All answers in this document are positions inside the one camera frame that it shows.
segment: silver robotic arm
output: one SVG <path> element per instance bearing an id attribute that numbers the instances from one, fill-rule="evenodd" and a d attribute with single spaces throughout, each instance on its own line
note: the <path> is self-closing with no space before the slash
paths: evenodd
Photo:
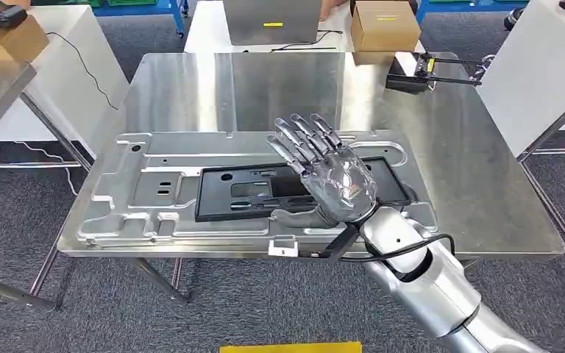
<path id="1" fill-rule="evenodd" d="M 430 234 L 395 209 L 382 207 L 361 227 L 361 236 L 378 252 L 387 253 Z M 441 338 L 452 352 L 545 352 L 482 304 L 462 265 L 442 244 L 431 243 L 404 256 L 408 258 L 372 261 L 363 266 L 429 335 Z"/>
<path id="2" fill-rule="evenodd" d="M 393 208 L 379 207 L 376 183 L 364 163 L 320 116 L 313 114 L 310 119 L 317 130 L 299 115 L 291 117 L 301 134 L 277 119 L 277 128 L 291 143 L 288 147 L 273 135 L 267 142 L 300 175 L 319 206 L 306 213 L 275 210 L 272 218 L 297 228 L 353 223 L 376 256 L 430 237 L 414 220 Z M 452 352 L 545 352 L 482 304 L 460 262 L 438 241 L 387 260 L 366 261 L 363 266 L 429 335 L 441 338 Z"/>

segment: black rectangular part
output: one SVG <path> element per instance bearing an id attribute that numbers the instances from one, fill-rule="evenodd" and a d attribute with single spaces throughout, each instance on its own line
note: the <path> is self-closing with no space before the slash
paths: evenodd
<path id="1" fill-rule="evenodd" d="M 363 161 L 376 179 L 380 204 L 401 207 L 412 202 L 386 158 L 370 157 L 363 158 Z M 270 192 L 256 196 L 231 196 L 233 185 L 255 182 L 266 182 Z M 299 176 L 285 163 L 204 168 L 197 197 L 196 222 L 266 218 L 277 208 L 294 213 L 317 206 Z"/>

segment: blue shelf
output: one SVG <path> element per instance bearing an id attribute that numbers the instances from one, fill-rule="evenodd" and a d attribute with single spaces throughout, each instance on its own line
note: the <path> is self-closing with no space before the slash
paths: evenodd
<path id="1" fill-rule="evenodd" d="M 523 1 L 474 0 L 471 2 L 430 2 L 421 0 L 417 10 L 417 22 L 421 23 L 426 13 L 486 13 L 496 11 L 512 11 L 527 6 Z"/>
<path id="2" fill-rule="evenodd" d="M 93 8 L 94 15 L 105 16 L 140 16 L 140 15 L 169 15 L 172 14 L 170 1 L 158 0 L 156 4 L 147 5 L 121 5 L 109 6 L 105 3 L 102 7 Z"/>
<path id="3" fill-rule="evenodd" d="M 109 16 L 145 16 L 145 15 L 172 15 L 174 22 L 177 24 L 177 33 L 183 36 L 183 19 L 181 18 L 181 9 L 178 1 L 181 2 L 185 15 L 189 10 L 187 0 L 157 0 L 156 4 L 147 5 L 121 5 L 109 6 L 105 3 L 102 7 L 92 9 L 94 15 L 99 17 Z"/>

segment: gray carpet floor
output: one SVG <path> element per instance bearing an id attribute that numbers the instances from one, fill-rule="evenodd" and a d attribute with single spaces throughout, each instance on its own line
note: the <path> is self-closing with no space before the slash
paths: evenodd
<path id="1" fill-rule="evenodd" d="M 478 58 L 505 39 L 502 19 L 428 15 L 422 40 L 432 50 Z M 100 22 L 128 77 L 141 55 L 184 44 L 168 16 Z M 0 144 L 0 160 L 39 157 Z M 565 217 L 565 156 L 536 156 L 530 166 Z M 75 185 L 82 178 L 76 172 Z M 0 171 L 1 281 L 28 288 L 73 200 L 63 170 Z M 172 260 L 152 263 L 170 275 Z M 517 331 L 565 352 L 565 255 L 482 260 L 467 277 Z M 0 352 L 216 352 L 228 344 L 344 340 L 360 340 L 364 352 L 445 352 L 359 265 L 186 260 L 181 286 L 191 295 L 187 307 L 171 303 L 126 260 L 60 255 L 42 295 L 62 300 L 62 310 L 43 313 L 0 299 Z"/>

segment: laptop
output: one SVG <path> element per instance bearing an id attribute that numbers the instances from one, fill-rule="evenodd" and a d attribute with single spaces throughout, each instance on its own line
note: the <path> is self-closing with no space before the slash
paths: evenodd
<path id="1" fill-rule="evenodd" d="M 223 0 L 234 46 L 312 43 L 321 0 Z"/>

